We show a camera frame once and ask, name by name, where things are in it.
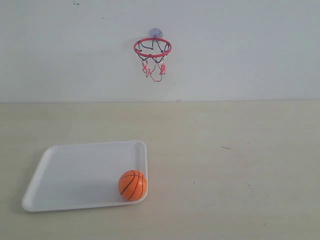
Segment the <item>white plastic tray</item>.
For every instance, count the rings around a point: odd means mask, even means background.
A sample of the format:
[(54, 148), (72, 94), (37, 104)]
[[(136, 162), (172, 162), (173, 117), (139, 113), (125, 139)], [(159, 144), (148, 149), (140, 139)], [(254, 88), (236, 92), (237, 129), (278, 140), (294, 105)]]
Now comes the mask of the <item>white plastic tray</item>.
[(148, 176), (147, 146), (139, 140), (55, 145), (44, 151), (21, 206), (47, 212), (132, 205), (118, 191), (121, 176)]

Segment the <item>clear suction cup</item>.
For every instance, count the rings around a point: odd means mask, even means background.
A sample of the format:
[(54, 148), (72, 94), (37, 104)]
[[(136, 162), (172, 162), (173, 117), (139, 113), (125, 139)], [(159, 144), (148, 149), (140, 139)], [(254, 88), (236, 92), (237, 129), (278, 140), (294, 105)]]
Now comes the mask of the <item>clear suction cup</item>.
[(150, 38), (162, 38), (163, 31), (159, 28), (152, 28), (149, 30), (149, 37)]

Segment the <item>small orange basketball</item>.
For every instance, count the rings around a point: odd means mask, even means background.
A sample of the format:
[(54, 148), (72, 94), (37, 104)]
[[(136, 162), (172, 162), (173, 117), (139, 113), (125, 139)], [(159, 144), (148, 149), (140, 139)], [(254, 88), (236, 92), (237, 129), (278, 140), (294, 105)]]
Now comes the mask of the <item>small orange basketball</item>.
[(147, 178), (138, 170), (125, 172), (118, 181), (118, 192), (126, 201), (138, 201), (147, 192)]

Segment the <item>red mini basketball hoop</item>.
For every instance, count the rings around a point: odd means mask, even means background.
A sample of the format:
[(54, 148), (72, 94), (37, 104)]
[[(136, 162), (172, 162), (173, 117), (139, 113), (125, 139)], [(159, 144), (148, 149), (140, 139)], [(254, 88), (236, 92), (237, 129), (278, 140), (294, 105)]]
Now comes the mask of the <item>red mini basketball hoop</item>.
[(141, 62), (141, 70), (146, 78), (159, 83), (166, 74), (166, 57), (172, 51), (172, 44), (163, 38), (147, 37), (138, 40), (133, 50)]

